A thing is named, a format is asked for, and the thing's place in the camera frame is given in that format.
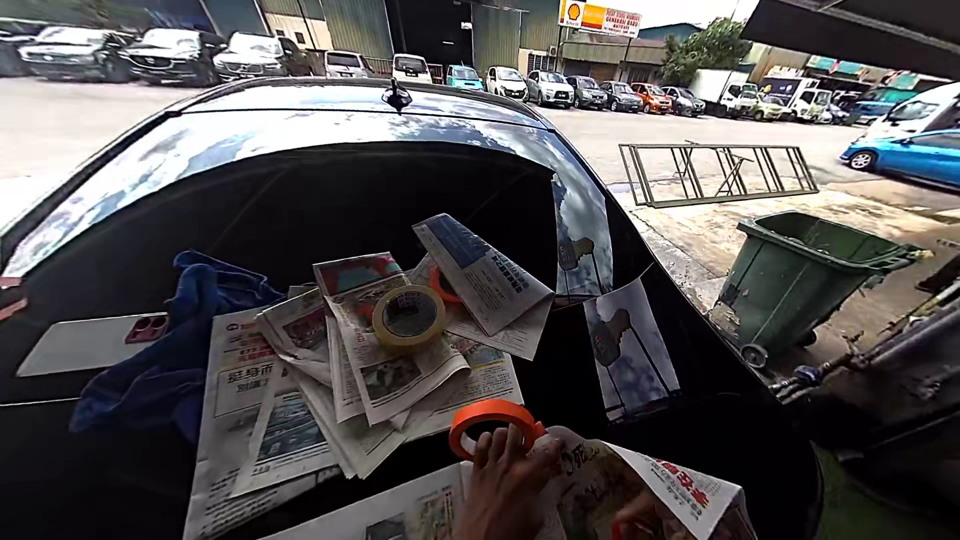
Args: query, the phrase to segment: blue cloth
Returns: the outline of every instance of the blue cloth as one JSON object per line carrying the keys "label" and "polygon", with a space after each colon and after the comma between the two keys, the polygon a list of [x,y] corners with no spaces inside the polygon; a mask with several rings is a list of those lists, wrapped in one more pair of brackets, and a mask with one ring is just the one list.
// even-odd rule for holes
{"label": "blue cloth", "polygon": [[195,251],[180,253],[170,324],[153,345],[110,367],[81,393],[70,431],[177,427],[194,445],[200,435],[210,327],[215,315],[283,300],[259,274]]}

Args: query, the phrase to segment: parking lot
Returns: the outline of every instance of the parking lot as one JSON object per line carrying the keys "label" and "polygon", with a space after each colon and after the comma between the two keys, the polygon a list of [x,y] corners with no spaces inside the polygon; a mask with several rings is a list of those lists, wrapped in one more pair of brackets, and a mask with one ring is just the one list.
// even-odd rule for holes
{"label": "parking lot", "polygon": [[[53,83],[32,78],[0,79],[5,126],[0,132],[0,221],[61,182],[70,170],[157,110],[195,95],[183,87]],[[585,156],[674,279],[701,307],[712,305],[743,241],[738,220],[798,209],[877,233],[911,241],[937,257],[898,272],[874,291],[859,295],[833,318],[843,331],[878,331],[923,299],[912,283],[953,252],[937,238],[960,240],[960,197],[899,180],[858,173],[837,156],[861,128],[755,122],[702,116],[539,108]],[[617,144],[684,143],[798,145],[819,184],[817,194],[674,209],[637,207],[626,184]]]}

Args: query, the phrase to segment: wheelie bin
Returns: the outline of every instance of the wheelie bin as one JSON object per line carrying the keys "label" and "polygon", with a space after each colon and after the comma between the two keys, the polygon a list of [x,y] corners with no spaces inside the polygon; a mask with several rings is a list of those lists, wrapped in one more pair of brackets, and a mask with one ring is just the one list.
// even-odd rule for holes
{"label": "wheelie bin", "polygon": [[755,367],[767,356],[812,344],[813,329],[857,288],[909,266],[921,251],[796,211],[744,219],[736,227],[747,240],[711,318]]}

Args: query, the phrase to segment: masking tape roll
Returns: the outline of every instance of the masking tape roll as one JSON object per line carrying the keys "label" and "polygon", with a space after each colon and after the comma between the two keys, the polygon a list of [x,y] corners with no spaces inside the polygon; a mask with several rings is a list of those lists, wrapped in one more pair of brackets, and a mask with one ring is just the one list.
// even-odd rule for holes
{"label": "masking tape roll", "polygon": [[456,302],[457,304],[463,302],[460,300],[460,297],[457,296],[453,287],[450,286],[450,283],[444,278],[444,274],[440,271],[440,266],[434,266],[433,270],[430,271],[430,288],[437,291],[437,294],[447,302]]}
{"label": "masking tape roll", "polygon": [[478,423],[495,420],[513,424],[523,433],[523,451],[530,452],[534,441],[546,433],[543,424],[536,422],[530,412],[507,400],[483,400],[461,407],[453,416],[450,426],[450,450],[462,459],[473,459],[477,443],[469,435],[467,428]]}
{"label": "masking tape roll", "polygon": [[392,289],[373,308],[373,331],[387,349],[421,349],[444,331],[445,324],[444,301],[422,285]]}

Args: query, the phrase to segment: roof overhang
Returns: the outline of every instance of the roof overhang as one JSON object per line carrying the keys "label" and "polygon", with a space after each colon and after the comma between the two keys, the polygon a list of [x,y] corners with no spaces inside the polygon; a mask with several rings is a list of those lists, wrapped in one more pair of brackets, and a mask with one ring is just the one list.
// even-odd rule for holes
{"label": "roof overhang", "polygon": [[741,35],[795,51],[960,80],[960,2],[760,0]]}

